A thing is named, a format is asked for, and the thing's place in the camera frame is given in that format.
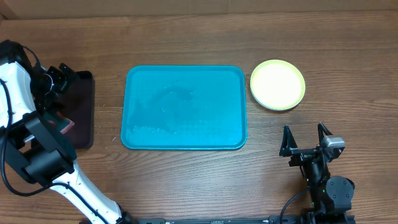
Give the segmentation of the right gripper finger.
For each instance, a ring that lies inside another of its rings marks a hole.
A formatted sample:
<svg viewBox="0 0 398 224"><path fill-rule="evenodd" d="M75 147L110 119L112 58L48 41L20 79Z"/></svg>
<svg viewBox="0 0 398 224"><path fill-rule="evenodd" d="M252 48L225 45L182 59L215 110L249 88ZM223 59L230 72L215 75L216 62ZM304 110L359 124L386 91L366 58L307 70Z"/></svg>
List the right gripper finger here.
<svg viewBox="0 0 398 224"><path fill-rule="evenodd" d="M292 156L297 150L298 146L297 143L295 142L292 132L289 126L285 125L279 156L282 157Z"/></svg>
<svg viewBox="0 0 398 224"><path fill-rule="evenodd" d="M330 145L330 137L332 133L326 128L323 123L319 123L318 126L318 139L319 139L319 147L328 147Z"/></svg>

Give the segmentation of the green and red sponge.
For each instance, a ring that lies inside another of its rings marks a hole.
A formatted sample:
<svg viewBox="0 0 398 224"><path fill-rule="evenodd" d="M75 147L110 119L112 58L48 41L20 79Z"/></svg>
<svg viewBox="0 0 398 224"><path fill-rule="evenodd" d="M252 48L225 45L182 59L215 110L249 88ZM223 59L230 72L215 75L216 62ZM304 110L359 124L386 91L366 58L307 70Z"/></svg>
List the green and red sponge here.
<svg viewBox="0 0 398 224"><path fill-rule="evenodd" d="M65 117L63 114L61 114L61 112L56 112L56 113L50 114L50 122L62 134L67 133L75 124L72 120Z"/></svg>

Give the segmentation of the yellow plate green rim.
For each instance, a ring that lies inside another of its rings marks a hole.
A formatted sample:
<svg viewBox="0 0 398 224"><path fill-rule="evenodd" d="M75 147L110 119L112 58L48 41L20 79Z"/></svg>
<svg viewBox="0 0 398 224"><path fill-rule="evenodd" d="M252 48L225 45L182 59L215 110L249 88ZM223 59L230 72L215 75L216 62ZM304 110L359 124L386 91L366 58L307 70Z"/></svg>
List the yellow plate green rim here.
<svg viewBox="0 0 398 224"><path fill-rule="evenodd" d="M306 84L301 71L284 60L266 60L252 72L250 90L254 99L273 111L296 107L304 98Z"/></svg>

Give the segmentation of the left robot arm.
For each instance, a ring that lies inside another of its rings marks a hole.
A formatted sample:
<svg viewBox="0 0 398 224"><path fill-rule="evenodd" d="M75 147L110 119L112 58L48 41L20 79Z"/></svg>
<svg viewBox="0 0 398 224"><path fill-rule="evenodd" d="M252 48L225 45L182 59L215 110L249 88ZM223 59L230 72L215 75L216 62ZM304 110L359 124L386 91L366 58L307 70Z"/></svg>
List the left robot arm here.
<svg viewBox="0 0 398 224"><path fill-rule="evenodd" d="M68 133L93 143L95 83L89 71L45 68L18 42L1 42L1 169L11 167L39 190L63 195L88 223L134 223L77 162Z"/></svg>

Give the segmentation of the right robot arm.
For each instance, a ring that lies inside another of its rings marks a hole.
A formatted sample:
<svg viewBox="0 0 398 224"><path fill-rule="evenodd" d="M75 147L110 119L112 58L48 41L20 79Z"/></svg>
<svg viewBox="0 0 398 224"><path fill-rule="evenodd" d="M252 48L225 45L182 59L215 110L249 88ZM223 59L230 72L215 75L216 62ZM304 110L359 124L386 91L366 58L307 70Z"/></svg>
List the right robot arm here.
<svg viewBox="0 0 398 224"><path fill-rule="evenodd" d="M339 158L345 149L345 141L333 135L323 123L319 123L319 143L314 148L299 149L290 128L284 126L279 155L289 157L289 166L299 167L307 188L286 202L277 219L279 223L355 223L351 210L351 200L355 184L342 176L332 176L327 164ZM312 207L303 209L300 215L286 216L287 207L298 197L310 194Z"/></svg>

